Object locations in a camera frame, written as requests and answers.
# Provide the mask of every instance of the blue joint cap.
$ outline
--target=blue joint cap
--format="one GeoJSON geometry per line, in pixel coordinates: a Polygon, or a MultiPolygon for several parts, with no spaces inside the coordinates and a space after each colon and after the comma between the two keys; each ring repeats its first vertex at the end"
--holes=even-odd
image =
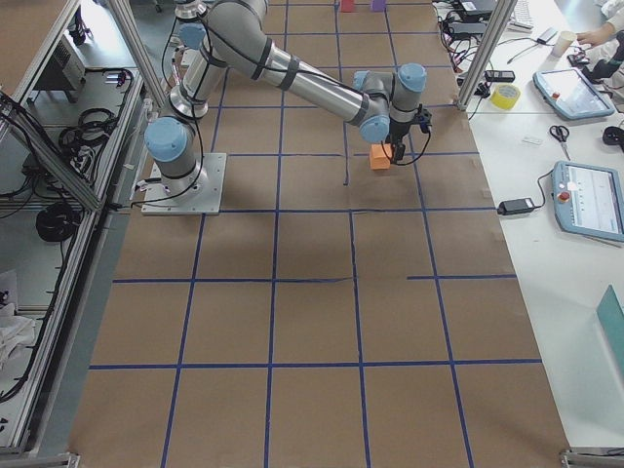
{"type": "Polygon", "coordinates": [[[188,132],[175,118],[162,117],[147,126],[144,140],[156,161],[171,163],[186,149],[188,132]]]}
{"type": "Polygon", "coordinates": [[[353,87],[358,90],[361,91],[362,87],[364,86],[364,80],[366,79],[367,75],[369,74],[369,71],[356,71],[353,75],[353,87]]]}
{"type": "Polygon", "coordinates": [[[196,22],[186,22],[179,27],[178,36],[186,47],[199,51],[204,36],[206,36],[206,29],[196,22]]]}
{"type": "Polygon", "coordinates": [[[388,132],[390,132],[390,118],[387,115],[375,115],[360,124],[360,135],[369,143],[384,141],[388,132]]]}
{"type": "Polygon", "coordinates": [[[418,63],[406,63],[399,68],[399,80],[408,90],[422,93],[427,82],[427,70],[418,63]]]}

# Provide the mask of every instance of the keyboard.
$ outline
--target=keyboard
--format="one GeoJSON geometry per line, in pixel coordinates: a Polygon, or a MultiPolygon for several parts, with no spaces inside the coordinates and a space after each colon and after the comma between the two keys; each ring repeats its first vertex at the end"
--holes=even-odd
{"type": "Polygon", "coordinates": [[[518,0],[507,27],[514,31],[531,32],[533,30],[533,18],[528,10],[528,0],[518,0]]]}

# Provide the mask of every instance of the person's hand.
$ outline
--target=person's hand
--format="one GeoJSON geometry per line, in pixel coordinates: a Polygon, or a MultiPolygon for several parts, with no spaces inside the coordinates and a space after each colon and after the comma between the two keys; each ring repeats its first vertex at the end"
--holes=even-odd
{"type": "Polygon", "coordinates": [[[613,27],[613,24],[606,22],[593,31],[579,32],[576,39],[581,46],[589,44],[592,47],[596,47],[604,44],[614,33],[615,27],[613,27]]]}

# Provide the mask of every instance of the green panel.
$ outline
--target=green panel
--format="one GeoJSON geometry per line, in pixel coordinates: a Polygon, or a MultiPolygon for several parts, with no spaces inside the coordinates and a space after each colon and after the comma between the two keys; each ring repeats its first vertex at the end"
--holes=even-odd
{"type": "Polygon", "coordinates": [[[598,318],[606,339],[611,345],[617,364],[624,373],[624,311],[617,300],[613,286],[609,285],[598,306],[598,318]]]}

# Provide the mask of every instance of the red emergency stop button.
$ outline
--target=red emergency stop button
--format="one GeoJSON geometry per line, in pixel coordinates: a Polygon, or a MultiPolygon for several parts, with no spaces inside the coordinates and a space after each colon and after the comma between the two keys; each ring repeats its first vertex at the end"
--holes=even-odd
{"type": "Polygon", "coordinates": [[[569,192],[560,192],[559,195],[557,195],[557,199],[561,203],[565,203],[566,201],[569,200],[569,192]]]}

